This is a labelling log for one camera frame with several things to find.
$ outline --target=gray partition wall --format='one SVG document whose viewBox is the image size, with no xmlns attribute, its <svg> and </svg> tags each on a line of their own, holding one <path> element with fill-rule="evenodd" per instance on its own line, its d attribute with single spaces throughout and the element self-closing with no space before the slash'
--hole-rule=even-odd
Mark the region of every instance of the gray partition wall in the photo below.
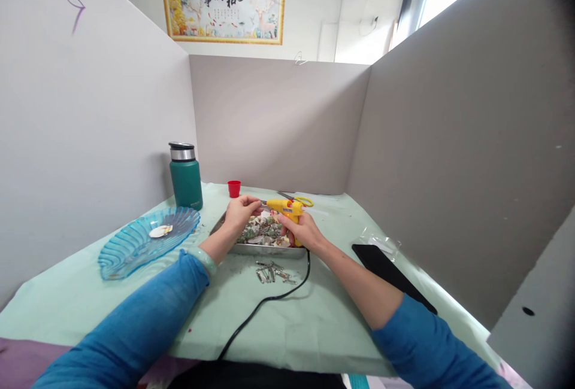
<svg viewBox="0 0 575 389">
<path fill-rule="evenodd" d="M 575 203 L 561 0 L 458 0 L 372 66 L 347 192 L 493 327 Z"/>
<path fill-rule="evenodd" d="M 190 56 L 202 180 L 344 192 L 369 66 Z"/>
</svg>

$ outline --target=yellow glue gun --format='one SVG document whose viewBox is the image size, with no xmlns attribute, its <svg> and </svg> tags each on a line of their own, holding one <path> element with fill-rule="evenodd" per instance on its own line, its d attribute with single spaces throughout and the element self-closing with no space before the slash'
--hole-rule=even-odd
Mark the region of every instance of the yellow glue gun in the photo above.
<svg viewBox="0 0 575 389">
<path fill-rule="evenodd" d="M 287 199 L 272 199 L 263 201 L 262 204 L 282 213 L 295 224 L 299 223 L 299 217 L 304 213 L 304 204 L 297 200 L 292 202 Z M 297 238 L 295 239 L 295 245 L 301 247 L 301 242 Z"/>
</svg>

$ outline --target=smartphone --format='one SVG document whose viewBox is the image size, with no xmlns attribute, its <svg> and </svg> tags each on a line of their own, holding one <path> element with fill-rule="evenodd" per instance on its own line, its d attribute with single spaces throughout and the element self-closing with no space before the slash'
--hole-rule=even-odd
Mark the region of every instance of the smartphone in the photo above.
<svg viewBox="0 0 575 389">
<path fill-rule="evenodd" d="M 407 293 L 416 301 L 420 302 L 431 311 L 437 314 L 437 310 L 425 299 L 419 290 L 401 273 L 401 271 L 388 259 L 388 257 L 375 245 L 353 244 L 352 250 L 358 255 L 365 268 L 373 272 L 379 278 L 383 278 L 392 286 Z"/>
</svg>

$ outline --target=yellow scissors handle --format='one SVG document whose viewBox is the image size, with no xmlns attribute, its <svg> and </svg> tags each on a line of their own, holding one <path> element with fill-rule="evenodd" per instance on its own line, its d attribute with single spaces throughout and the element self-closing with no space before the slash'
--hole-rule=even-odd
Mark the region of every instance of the yellow scissors handle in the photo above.
<svg viewBox="0 0 575 389">
<path fill-rule="evenodd" d="M 302 196 L 296 196 L 294 198 L 294 200 L 297 200 L 298 202 L 303 203 L 305 206 L 307 206 L 308 208 L 311 208 L 313 206 L 313 200 L 308 199 L 307 197 L 302 197 Z"/>
</svg>

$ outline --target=person's right hand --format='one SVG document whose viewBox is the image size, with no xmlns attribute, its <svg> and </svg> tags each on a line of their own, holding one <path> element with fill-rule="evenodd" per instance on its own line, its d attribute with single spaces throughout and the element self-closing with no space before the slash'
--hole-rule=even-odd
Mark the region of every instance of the person's right hand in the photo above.
<svg viewBox="0 0 575 389">
<path fill-rule="evenodd" d="M 295 224 L 283 214 L 279 214 L 277 219 L 282 224 L 282 235 L 288 233 L 291 244 L 294 243 L 293 236 L 295 235 L 308 250 L 312 253 L 316 253 L 318 249 L 327 242 L 327 239 L 325 239 L 322 232 L 317 228 L 316 222 L 313 221 L 313 217 L 307 212 L 300 215 L 299 224 Z"/>
</svg>

